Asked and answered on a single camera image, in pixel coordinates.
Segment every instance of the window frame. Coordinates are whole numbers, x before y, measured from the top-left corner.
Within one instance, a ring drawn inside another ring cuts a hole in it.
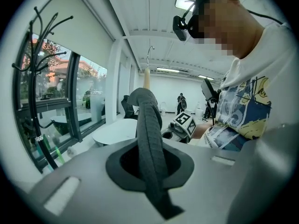
[[[118,77],[117,77],[117,92],[116,92],[116,114],[120,113],[118,109],[118,101],[119,101],[119,88],[120,88],[120,77],[121,77],[121,62],[118,65]]]
[[[25,54],[25,49],[27,42],[29,40],[29,32],[27,32],[22,41],[19,53],[16,59],[15,65],[21,68],[22,59]],[[46,111],[51,111],[55,109],[65,109],[65,115],[67,119],[67,126],[70,133],[70,139],[62,142],[58,147],[60,153],[63,153],[67,150],[68,147],[73,146],[78,142],[82,142],[83,138],[95,131],[97,128],[101,127],[106,123],[106,119],[101,120],[94,125],[90,126],[88,129],[84,130],[82,133],[79,127],[78,114],[77,114],[77,104],[76,104],[76,88],[77,88],[77,72],[79,68],[79,61],[81,55],[71,51],[71,56],[68,62],[67,72],[66,72],[66,94],[65,98],[55,98],[47,100],[38,100],[36,101],[37,112],[42,113]],[[20,139],[22,140],[25,149],[30,156],[31,160],[37,167],[37,169],[43,173],[43,168],[48,165],[48,162],[44,155],[38,157],[37,159],[33,156],[28,146],[25,144],[22,135],[20,118],[24,118],[30,114],[28,103],[21,103],[20,99],[20,81],[21,81],[21,72],[17,69],[14,70],[13,74],[13,104],[14,104],[14,118],[17,123],[18,132]],[[56,159],[58,157],[55,150],[50,151],[51,157]]]

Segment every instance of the white pillar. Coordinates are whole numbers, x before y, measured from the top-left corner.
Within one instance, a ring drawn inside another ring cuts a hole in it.
[[[108,125],[116,121],[117,79],[122,45],[123,39],[118,39],[114,41],[108,60],[105,92],[105,113],[106,123]]]
[[[121,105],[124,95],[129,95],[129,81],[130,81],[130,69],[131,69],[131,58],[128,57],[125,64],[120,66],[120,81],[118,90],[118,111],[125,115],[125,111]]]
[[[129,95],[133,92],[134,90],[134,81],[135,81],[135,69],[136,67],[131,65],[131,70],[130,70],[130,82],[129,82]]]

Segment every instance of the black chair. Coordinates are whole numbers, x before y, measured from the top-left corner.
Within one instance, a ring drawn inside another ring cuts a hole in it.
[[[121,101],[121,105],[125,111],[125,119],[138,119],[138,115],[135,115],[135,111],[132,105],[127,103],[129,95],[124,95],[123,100]]]

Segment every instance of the round white table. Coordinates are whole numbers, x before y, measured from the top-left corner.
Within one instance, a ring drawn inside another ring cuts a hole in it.
[[[94,141],[100,146],[110,145],[135,138],[136,119],[121,119],[93,133]]]

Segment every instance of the coat rack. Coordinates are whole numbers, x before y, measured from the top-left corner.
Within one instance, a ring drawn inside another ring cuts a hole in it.
[[[55,13],[54,16],[52,17],[52,19],[50,20],[50,22],[48,23],[48,25],[46,26],[46,28],[43,29],[43,20],[42,20],[42,17],[40,15],[39,11],[37,10],[37,7],[34,7],[34,10],[35,10],[35,12],[38,16],[39,21],[40,21],[41,31],[40,31],[40,35],[39,35],[39,38],[38,38],[37,43],[36,43],[36,47],[34,48],[33,47],[33,41],[32,41],[32,30],[33,30],[34,21],[30,21],[30,23],[29,23],[29,35],[30,35],[31,54],[30,54],[29,66],[25,69],[21,69],[13,63],[12,67],[17,69],[19,72],[28,72],[29,73],[29,79],[28,79],[29,80],[29,82],[28,82],[28,105],[29,105],[30,116],[31,116],[31,121],[32,121],[32,123],[31,123],[32,127],[31,128],[35,132],[35,140],[38,142],[38,144],[39,144],[43,154],[45,155],[45,158],[47,159],[48,163],[52,166],[53,169],[56,169],[57,164],[55,163],[54,159],[52,158],[52,156],[50,154],[50,151],[47,149],[47,146],[46,146],[46,144],[43,140],[43,136],[42,136],[42,133],[41,133],[41,130],[40,130],[40,128],[44,128],[44,129],[48,128],[55,121],[54,120],[51,121],[46,126],[40,125],[40,123],[38,121],[37,109],[36,109],[36,76],[38,74],[40,74],[43,69],[45,69],[46,67],[49,66],[48,63],[41,66],[41,64],[44,60],[46,60],[47,58],[49,58],[51,56],[58,56],[58,55],[66,54],[66,51],[61,52],[61,53],[48,55],[39,62],[37,62],[37,59],[38,59],[38,54],[39,54],[39,52],[42,48],[42,44],[43,44],[44,39],[46,39],[49,34],[54,35],[54,32],[52,32],[52,30],[55,27],[57,27],[58,25],[60,25],[61,23],[65,22],[67,20],[73,19],[73,16],[70,16],[70,17],[58,22],[54,26],[52,26],[54,20],[58,16],[58,13]]]

